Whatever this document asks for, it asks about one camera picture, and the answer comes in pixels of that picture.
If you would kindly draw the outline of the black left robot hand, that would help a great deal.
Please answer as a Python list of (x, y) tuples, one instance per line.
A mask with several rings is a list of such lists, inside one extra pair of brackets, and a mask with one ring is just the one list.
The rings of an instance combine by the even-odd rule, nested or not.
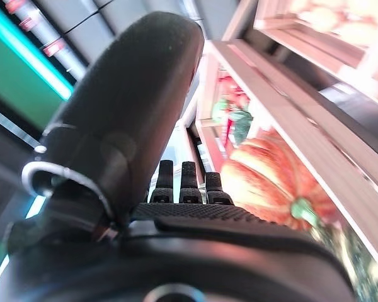
[(308, 235), (237, 207), (161, 158), (202, 56), (196, 22), (150, 13), (122, 32), (47, 125), (22, 170), (39, 214), (13, 223), (0, 301), (354, 301)]

